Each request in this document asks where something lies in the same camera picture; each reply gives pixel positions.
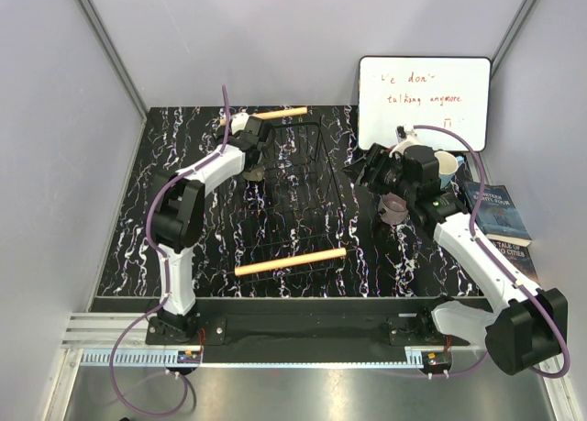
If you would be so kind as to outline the light blue faceted mug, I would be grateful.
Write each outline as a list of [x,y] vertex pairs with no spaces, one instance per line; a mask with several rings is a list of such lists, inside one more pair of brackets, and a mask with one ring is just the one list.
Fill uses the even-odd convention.
[[449,182],[463,164],[464,158],[462,156],[455,156],[450,152],[438,150],[435,152],[435,157],[438,161],[438,177],[440,179],[440,187],[442,189],[449,185]]

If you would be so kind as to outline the taupe ceramic mug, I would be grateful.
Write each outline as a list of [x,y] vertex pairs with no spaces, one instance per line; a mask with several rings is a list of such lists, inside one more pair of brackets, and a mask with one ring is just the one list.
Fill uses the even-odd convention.
[[248,182],[260,182],[265,176],[265,166],[259,164],[242,173],[242,177]]

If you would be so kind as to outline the mauve ribbed mug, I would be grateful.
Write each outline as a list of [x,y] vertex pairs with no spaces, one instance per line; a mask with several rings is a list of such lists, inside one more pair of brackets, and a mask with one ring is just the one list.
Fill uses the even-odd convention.
[[378,213],[383,223],[390,226],[399,225],[408,217],[406,201],[396,194],[382,195],[378,204]]

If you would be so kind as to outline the black wire dish rack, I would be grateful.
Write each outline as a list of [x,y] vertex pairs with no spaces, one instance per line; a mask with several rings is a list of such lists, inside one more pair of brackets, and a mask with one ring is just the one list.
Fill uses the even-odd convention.
[[342,268],[342,258],[335,257],[236,273],[244,266],[343,247],[345,213],[321,120],[277,125],[255,180],[238,175],[220,186],[215,198],[224,269],[237,285],[312,280]]

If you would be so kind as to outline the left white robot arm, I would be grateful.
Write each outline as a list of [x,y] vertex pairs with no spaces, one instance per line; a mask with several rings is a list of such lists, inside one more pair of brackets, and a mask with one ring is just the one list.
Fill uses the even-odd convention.
[[153,180],[146,237],[160,265],[156,313],[177,343],[191,342],[198,331],[192,258],[204,230],[205,199],[230,178],[257,170],[273,131],[271,122],[260,116],[237,114],[212,152],[178,171],[160,172]]

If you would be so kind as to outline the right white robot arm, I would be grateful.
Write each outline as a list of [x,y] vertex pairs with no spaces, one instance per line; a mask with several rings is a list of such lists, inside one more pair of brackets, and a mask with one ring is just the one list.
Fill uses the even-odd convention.
[[439,300],[416,321],[422,341],[433,345],[446,336],[466,340],[486,349],[508,375],[535,371],[540,362],[557,355],[564,362],[556,377],[569,371],[566,297],[519,272],[483,235],[465,205],[443,188],[439,161],[431,148],[411,145],[390,152],[374,144],[344,173],[372,193],[403,200],[410,219],[459,263],[491,306],[482,311],[457,300]]

